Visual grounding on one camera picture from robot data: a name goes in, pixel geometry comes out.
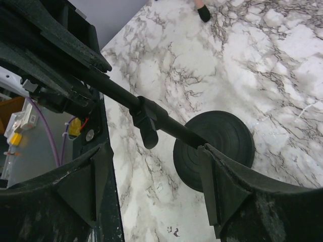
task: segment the gray wall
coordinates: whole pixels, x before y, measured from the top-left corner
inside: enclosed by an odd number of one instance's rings
[[[147,0],[69,0],[96,27],[100,48],[103,48]]]

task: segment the black disc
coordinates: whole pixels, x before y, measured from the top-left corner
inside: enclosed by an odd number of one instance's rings
[[[210,111],[192,118],[185,125],[206,139],[229,158],[251,167],[254,142],[248,127],[236,116],[224,111]],[[173,150],[175,169],[190,188],[203,192],[197,150],[176,140]]]

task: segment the marble surface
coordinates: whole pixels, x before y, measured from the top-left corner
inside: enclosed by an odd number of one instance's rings
[[[317,0],[150,0],[102,50],[111,78],[185,123],[209,110],[250,128],[253,169],[323,186],[323,4]],[[126,108],[106,97],[126,241],[215,241],[204,198],[176,174],[175,139],[143,147]]]

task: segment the wire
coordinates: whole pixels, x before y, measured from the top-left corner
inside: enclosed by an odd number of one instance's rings
[[[80,132],[82,131],[82,129],[85,127],[85,125],[86,125],[86,123],[89,121],[89,118],[87,117],[86,119],[85,119],[85,122],[84,122],[84,124],[81,126],[81,128],[80,128]]]
[[[65,132],[63,133],[63,143],[62,143],[62,148],[61,148],[61,158],[60,158],[60,166],[63,165],[63,161],[64,161],[64,153],[65,153],[65,146],[66,146],[66,138],[69,135],[68,134],[68,130],[69,130],[69,126],[71,124],[71,122],[75,119],[76,117],[71,117],[71,119],[66,123],[66,128],[65,128]]]
[[[48,123],[47,123],[44,115],[41,113],[39,107],[34,103],[34,101],[30,97],[26,97],[26,99],[35,108],[35,110],[37,111],[40,119],[43,121],[43,123],[45,125],[45,130],[46,130],[46,133],[47,133],[47,136],[48,136],[48,139],[49,139],[49,143],[50,143],[50,146],[51,146],[52,153],[54,155],[54,160],[55,160],[56,166],[59,167],[60,166],[59,154],[57,152],[55,141],[54,141],[54,138],[53,138],[52,133],[50,131],[50,128],[48,126]]]

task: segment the metal screw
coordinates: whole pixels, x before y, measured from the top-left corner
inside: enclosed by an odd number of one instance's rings
[[[91,141],[94,137],[94,130],[90,130],[89,132],[87,132],[85,140],[87,142]]]

